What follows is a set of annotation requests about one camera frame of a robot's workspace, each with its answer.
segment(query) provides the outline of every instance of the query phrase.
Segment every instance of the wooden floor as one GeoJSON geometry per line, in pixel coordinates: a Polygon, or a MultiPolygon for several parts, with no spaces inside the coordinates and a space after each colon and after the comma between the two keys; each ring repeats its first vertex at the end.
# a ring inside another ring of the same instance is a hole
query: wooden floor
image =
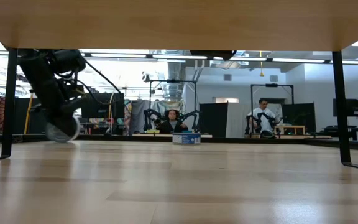
{"type": "Polygon", "coordinates": [[[2,223],[358,223],[358,169],[316,146],[15,144],[2,223]]]}

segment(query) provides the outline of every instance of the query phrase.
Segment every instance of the man in white shirt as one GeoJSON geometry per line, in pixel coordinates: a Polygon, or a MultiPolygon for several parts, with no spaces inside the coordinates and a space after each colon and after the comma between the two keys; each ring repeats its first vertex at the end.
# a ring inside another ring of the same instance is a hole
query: man in white shirt
{"type": "MultiPolygon", "coordinates": [[[[258,114],[259,113],[265,113],[267,116],[271,117],[271,118],[276,118],[276,115],[267,108],[268,102],[265,99],[260,99],[259,100],[259,107],[254,109],[254,118],[258,119],[258,114]]],[[[253,122],[252,119],[250,119],[249,121],[250,125],[254,125],[254,129],[257,128],[257,123],[253,122]]],[[[260,127],[261,127],[261,132],[262,131],[273,131],[273,127],[270,125],[270,122],[268,121],[268,119],[265,116],[261,116],[260,117],[260,127]]]]}

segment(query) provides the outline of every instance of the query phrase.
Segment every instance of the black metal table leg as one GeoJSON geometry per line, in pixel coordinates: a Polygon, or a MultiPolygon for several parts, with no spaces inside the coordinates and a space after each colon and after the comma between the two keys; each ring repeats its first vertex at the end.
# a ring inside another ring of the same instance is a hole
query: black metal table leg
{"type": "Polygon", "coordinates": [[[2,149],[0,159],[8,158],[12,153],[12,134],[14,124],[14,105],[17,75],[16,68],[17,49],[9,49],[6,75],[4,126],[2,132],[2,149]]]}
{"type": "Polygon", "coordinates": [[[351,149],[348,138],[345,80],[342,66],[342,52],[333,52],[334,82],[336,95],[336,109],[339,131],[339,151],[341,162],[345,166],[358,168],[358,164],[351,161],[351,149]]]}

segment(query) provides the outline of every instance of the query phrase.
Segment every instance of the person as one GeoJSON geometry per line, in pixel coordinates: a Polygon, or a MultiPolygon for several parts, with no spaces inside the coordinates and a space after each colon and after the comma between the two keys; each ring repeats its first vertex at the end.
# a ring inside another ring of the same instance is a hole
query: person
{"type": "MultiPolygon", "coordinates": [[[[253,116],[255,119],[258,119],[258,114],[259,113],[265,113],[267,116],[271,117],[271,118],[276,118],[276,115],[267,108],[268,102],[266,99],[260,99],[258,101],[259,103],[259,107],[254,109],[253,112],[253,116]]],[[[249,120],[249,124],[250,125],[254,125],[254,129],[257,128],[257,123],[256,121],[253,122],[252,119],[249,120]]],[[[270,122],[268,121],[268,119],[265,116],[260,117],[260,131],[273,131],[273,127],[270,125],[270,122]]]]}
{"type": "Polygon", "coordinates": [[[160,130],[160,134],[171,134],[187,131],[187,126],[177,120],[178,116],[179,111],[169,110],[167,121],[163,122],[157,127],[157,130],[160,130]]]}

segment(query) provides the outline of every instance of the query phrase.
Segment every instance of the window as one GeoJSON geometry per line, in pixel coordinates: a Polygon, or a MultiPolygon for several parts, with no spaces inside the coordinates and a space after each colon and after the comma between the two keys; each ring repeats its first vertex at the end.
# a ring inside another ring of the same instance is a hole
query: window
{"type": "Polygon", "coordinates": [[[238,98],[220,98],[220,97],[212,97],[212,101],[215,103],[238,103],[238,98]]]}

